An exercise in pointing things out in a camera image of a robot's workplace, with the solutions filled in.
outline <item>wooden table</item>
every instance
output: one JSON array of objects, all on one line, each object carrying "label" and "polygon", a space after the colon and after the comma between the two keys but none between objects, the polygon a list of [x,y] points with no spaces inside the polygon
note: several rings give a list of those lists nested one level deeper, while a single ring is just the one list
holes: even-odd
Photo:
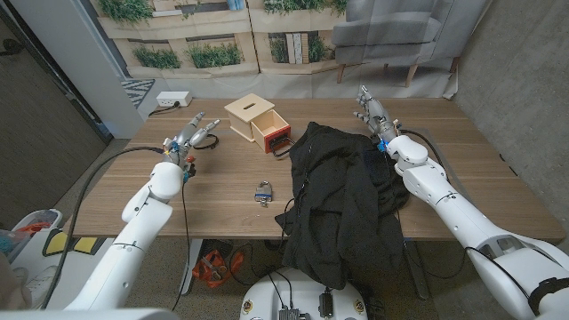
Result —
[{"label": "wooden table", "polygon": [[[281,229],[275,216],[293,197],[291,161],[264,154],[229,129],[223,107],[232,100],[193,100],[189,108],[152,116],[131,140],[128,148],[160,147],[165,137],[173,137],[197,112],[205,111],[202,124],[215,118],[221,123],[214,133],[220,145],[214,150],[198,150],[196,177],[185,187],[189,234],[194,238],[277,239]],[[369,132],[352,116],[361,108],[349,100],[271,100],[275,110],[293,128],[297,140],[309,121],[346,132]],[[532,191],[501,161],[499,154],[478,129],[451,101],[443,99],[381,100],[404,128],[426,132],[434,138],[455,177],[474,204],[496,225],[512,232],[559,242],[565,232]],[[127,201],[148,181],[161,156],[133,152],[120,156],[85,198],[77,220],[77,236],[116,236],[123,228],[121,212]],[[273,186],[274,200],[261,208],[253,200],[259,182]],[[185,236],[181,195],[170,205],[174,213],[160,236]],[[454,240],[437,214],[416,197],[400,211],[405,237],[412,240]]]}]

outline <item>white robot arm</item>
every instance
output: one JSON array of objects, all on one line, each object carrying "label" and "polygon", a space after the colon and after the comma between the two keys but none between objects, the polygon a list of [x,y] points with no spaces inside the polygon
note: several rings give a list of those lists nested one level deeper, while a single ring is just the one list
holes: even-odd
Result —
[{"label": "white robot arm", "polygon": [[430,205],[468,250],[494,298],[517,319],[558,319],[569,312],[569,257],[554,245],[494,225],[446,179],[421,144],[400,135],[387,111],[362,86],[357,101],[373,134],[387,145],[406,188]]},{"label": "white robot arm", "polygon": [[168,202],[195,173],[189,151],[199,146],[220,122],[217,119],[198,130],[203,116],[203,112],[198,114],[177,137],[164,141],[164,161],[154,167],[150,181],[123,210],[127,225],[66,310],[102,310],[124,305],[145,252],[172,215]]}]

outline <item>padlock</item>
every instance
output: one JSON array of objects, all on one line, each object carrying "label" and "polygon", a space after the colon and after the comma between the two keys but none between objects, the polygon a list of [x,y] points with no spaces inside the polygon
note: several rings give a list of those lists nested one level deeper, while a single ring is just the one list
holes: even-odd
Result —
[{"label": "padlock", "polygon": [[263,181],[257,187],[255,192],[255,201],[260,202],[260,205],[267,207],[267,202],[273,201],[273,188],[268,181]]}]

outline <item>black cable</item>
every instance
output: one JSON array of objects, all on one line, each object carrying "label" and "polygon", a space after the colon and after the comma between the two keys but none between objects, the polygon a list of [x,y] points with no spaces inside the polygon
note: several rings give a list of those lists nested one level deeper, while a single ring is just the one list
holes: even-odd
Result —
[{"label": "black cable", "polygon": [[203,149],[207,149],[207,148],[213,149],[213,148],[217,147],[217,145],[220,143],[220,138],[218,138],[215,134],[209,133],[206,138],[215,138],[215,141],[208,144],[205,147],[194,147],[194,149],[195,150],[203,150]]},{"label": "black cable", "polygon": [[441,157],[438,155],[438,152],[435,149],[435,146],[433,146],[433,144],[430,143],[429,139],[425,138],[425,136],[423,136],[422,134],[415,132],[415,131],[411,131],[411,130],[407,130],[407,129],[401,129],[399,131],[403,134],[408,133],[408,134],[416,135],[417,137],[419,137],[423,141],[425,141],[425,143],[427,143],[429,145],[429,148],[431,150],[433,150],[433,153],[435,154],[435,157],[437,158],[438,164],[440,164],[443,167],[443,169],[445,168],[445,165],[443,164],[443,160],[441,160]]},{"label": "black cable", "polygon": [[278,298],[281,300],[281,308],[285,308],[285,303],[283,302],[283,298],[281,298],[281,294],[278,292],[278,289],[276,288],[276,284],[273,281],[273,277],[270,276],[270,273],[268,274],[268,278],[270,279],[270,282],[273,283],[273,286],[275,287],[276,294],[278,294]]},{"label": "black cable", "polygon": [[241,279],[236,277],[236,274],[233,273],[233,271],[231,271],[231,266],[233,266],[233,258],[235,258],[235,254],[238,253],[239,251],[241,251],[242,248],[245,248],[246,246],[249,246],[251,248],[251,256],[249,256],[249,261],[251,263],[251,271],[252,273],[257,276],[258,278],[261,278],[261,276],[258,276],[257,273],[255,272],[255,269],[252,267],[252,244],[243,244],[241,246],[239,246],[237,249],[235,249],[233,251],[233,253],[231,254],[231,258],[229,258],[229,268],[228,268],[228,272],[233,276],[233,278],[235,279],[235,281],[237,281],[239,284],[241,285],[246,285],[246,286],[251,286],[254,285],[253,284],[248,284],[244,281],[242,281]]},{"label": "black cable", "polygon": [[163,109],[160,109],[160,110],[154,110],[154,111],[150,112],[150,114],[149,114],[148,116],[159,115],[159,114],[161,114],[161,113],[164,113],[165,111],[175,109],[175,108],[177,108],[177,107],[179,107],[179,106],[180,106],[180,102],[179,102],[179,101],[176,101],[176,102],[174,102],[173,106],[170,106],[170,107],[168,107],[168,108],[163,108]]},{"label": "black cable", "polygon": [[[391,194],[393,195],[393,205],[395,206],[395,210],[397,212],[397,219],[399,220],[399,222],[401,222],[401,217],[399,216],[399,208],[397,207],[397,198],[395,195],[395,189],[393,188],[393,182],[391,182],[391,171],[389,170],[389,160],[387,157],[387,153],[386,152],[382,152],[383,156],[385,158],[385,162],[388,164],[388,180],[389,180],[389,187],[391,188]],[[407,244],[405,243],[405,240],[403,241],[403,247],[405,249],[407,249]],[[462,262],[461,265],[459,266],[459,269],[454,272],[453,274],[451,274],[450,276],[439,276],[436,275],[432,272],[429,272],[427,269],[425,269],[421,264],[419,264],[418,262],[416,262],[413,257],[411,257],[411,255],[409,255],[409,259],[417,266],[419,267],[421,270],[423,270],[423,272],[425,272],[426,274],[433,276],[435,278],[439,278],[439,279],[444,279],[444,280],[448,280],[451,278],[456,277],[457,275],[460,274],[460,272],[462,271],[462,269],[464,268],[464,260],[466,259],[466,250],[464,251],[464,254],[462,255]]]},{"label": "black cable", "polygon": [[290,306],[291,306],[291,310],[292,310],[292,309],[294,309],[294,308],[293,308],[293,285],[291,284],[291,281],[290,281],[286,276],[283,276],[282,273],[280,273],[280,272],[278,272],[278,271],[276,271],[276,270],[275,270],[275,273],[278,274],[279,276],[283,277],[284,280],[286,280],[286,282],[288,283],[288,288],[289,288],[289,291],[290,291],[290,294],[289,294],[289,299],[290,299],[290,300],[289,300],[289,301],[290,301]]},{"label": "black cable", "polygon": [[57,286],[58,282],[60,281],[61,270],[63,269],[63,264],[65,263],[65,259],[67,258],[69,249],[71,247],[71,241],[73,238],[73,231],[75,230],[75,225],[77,223],[77,215],[79,213],[79,208],[81,207],[81,203],[83,202],[83,198],[85,196],[85,193],[87,192],[87,189],[89,188],[89,184],[91,183],[91,180],[95,177],[95,174],[97,174],[97,172],[100,170],[100,168],[102,168],[103,165],[105,165],[106,163],[108,163],[112,159],[114,159],[118,156],[121,156],[125,153],[138,151],[138,150],[149,150],[149,151],[157,152],[159,154],[162,154],[164,152],[161,148],[153,148],[153,147],[135,147],[135,148],[125,149],[125,150],[123,150],[123,151],[121,151],[121,152],[119,152],[113,156],[110,156],[105,161],[103,161],[101,164],[97,165],[95,170],[93,170],[93,172],[91,172],[91,174],[87,178],[87,181],[85,182],[85,184],[83,185],[83,188],[81,189],[81,192],[79,193],[79,197],[77,199],[77,203],[75,205],[75,209],[73,211],[73,214],[71,215],[71,222],[69,223],[68,237],[65,240],[65,246],[63,247],[63,252],[61,252],[60,264],[57,267],[57,269],[55,270],[55,274],[53,275],[52,283],[50,284],[50,287],[47,290],[47,293],[45,294],[45,299],[44,299],[44,302],[42,303],[41,309],[45,309],[45,307],[47,307],[48,303],[50,302],[50,299],[52,298],[53,291],[55,290],[55,287]]},{"label": "black cable", "polygon": [[286,209],[288,209],[288,205],[291,204],[291,202],[294,200],[294,198],[292,198],[291,200],[289,200],[286,203],[286,206],[284,207],[284,225],[283,225],[283,230],[281,231],[281,242],[278,244],[278,250],[277,252],[281,253],[281,248],[283,247],[283,242],[285,241],[285,228],[286,228]]},{"label": "black cable", "polygon": [[485,258],[487,258],[490,262],[493,263],[494,266],[498,267],[498,269],[501,270],[501,272],[503,272],[504,274],[506,274],[506,276],[508,276],[508,278],[517,286],[517,288],[524,294],[524,296],[529,300],[530,296],[529,294],[527,294],[527,292],[524,290],[524,288],[522,287],[522,285],[508,272],[506,271],[505,268],[503,268],[498,262],[494,261],[494,259],[491,259],[490,257],[488,257],[487,255],[485,255],[483,252],[479,251],[477,248],[473,248],[473,247],[465,247],[464,251],[467,250],[473,250],[475,252],[478,252],[480,254],[482,254]]},{"label": "black cable", "polygon": [[[181,185],[181,203],[184,207],[184,220],[186,221],[186,244],[188,245],[188,261],[189,261],[189,231],[188,231],[188,212],[186,211],[186,197],[184,196],[184,186],[186,183]],[[186,268],[186,272],[184,272],[184,279],[181,281],[180,291],[178,292],[178,298],[176,298],[176,302],[174,302],[174,306],[172,307],[172,311],[176,309],[178,306],[178,302],[180,301],[181,292],[184,290],[184,284],[186,283],[186,278],[188,277],[189,266]]]},{"label": "black cable", "polygon": [[[418,133],[418,132],[411,131],[411,130],[402,129],[402,130],[400,130],[400,132],[403,133],[403,134],[409,133],[409,134],[416,135],[417,137],[419,137],[419,138],[421,138],[423,141],[425,141],[425,142],[429,145],[429,147],[431,148],[431,150],[433,150],[433,153],[435,154],[435,157],[437,158],[438,163],[443,167],[443,169],[445,168],[444,165],[443,165],[443,161],[441,160],[440,156],[438,155],[437,151],[435,150],[435,147],[430,143],[430,141],[429,141],[427,138],[425,138],[422,134],[420,134],[420,133]],[[388,159],[387,159],[386,153],[383,152],[383,155],[385,156],[385,161],[387,162]],[[399,208],[397,208],[397,201],[395,201],[395,190],[393,189],[393,185],[391,184],[391,178],[389,177],[389,175],[390,175],[390,171],[389,171],[389,168],[388,168],[389,185],[390,185],[390,187],[391,187],[391,191],[393,192],[394,206],[396,207],[396,210],[397,210],[397,219],[400,220],[400,217],[399,217]],[[496,261],[494,261],[493,259],[491,259],[490,257],[486,256],[483,252],[481,252],[481,251],[479,251],[478,249],[473,248],[473,247],[467,246],[467,247],[464,248],[464,253],[462,254],[461,265],[460,265],[459,269],[458,269],[456,272],[454,272],[453,274],[451,274],[450,276],[439,276],[439,275],[435,275],[435,274],[433,274],[432,272],[429,272],[429,271],[427,271],[425,268],[423,268],[423,267],[422,267],[417,261],[415,261],[411,256],[409,256],[409,259],[411,259],[411,261],[412,261],[417,267],[421,268],[425,273],[427,273],[427,274],[429,274],[429,275],[431,275],[431,276],[433,276],[433,277],[439,278],[439,279],[447,280],[447,279],[454,278],[455,276],[457,276],[457,275],[460,274],[460,272],[461,272],[462,269],[464,268],[464,261],[466,260],[466,253],[467,253],[468,250],[473,250],[473,251],[475,251],[475,252],[478,252],[478,253],[482,254],[485,258],[487,258],[490,262],[492,262],[492,264],[493,264],[494,266],[496,266],[497,268],[499,268],[506,276],[508,276],[508,278],[517,286],[517,288],[524,294],[524,296],[525,296],[527,299],[530,298],[530,296],[529,296],[529,295],[527,294],[527,292],[524,290],[524,288],[522,287],[522,285],[521,285],[505,268],[503,268],[498,262],[496,262]]]},{"label": "black cable", "polygon": [[[403,242],[403,246],[405,247],[405,249],[407,248],[407,244],[405,242]],[[456,277],[457,275],[459,275],[460,272],[462,271],[462,269],[464,268],[464,261],[466,261],[466,249],[463,251],[461,265],[459,266],[458,270],[456,270],[454,273],[452,273],[449,276],[439,276],[437,274],[429,272],[419,262],[415,261],[411,255],[409,255],[408,257],[413,262],[413,264],[415,266],[421,268],[421,270],[423,270],[423,272],[428,274],[429,276],[433,276],[435,278],[442,279],[442,280],[448,280],[448,279],[452,279],[452,278]]]}]

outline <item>black cloth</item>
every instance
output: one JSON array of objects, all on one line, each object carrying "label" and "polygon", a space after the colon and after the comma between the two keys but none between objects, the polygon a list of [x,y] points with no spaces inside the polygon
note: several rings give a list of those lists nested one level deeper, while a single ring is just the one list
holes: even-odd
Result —
[{"label": "black cloth", "polygon": [[403,234],[393,212],[409,193],[389,156],[363,135],[310,123],[290,158],[294,206],[275,217],[290,236],[283,264],[333,289],[346,285],[348,263],[397,268]]}]

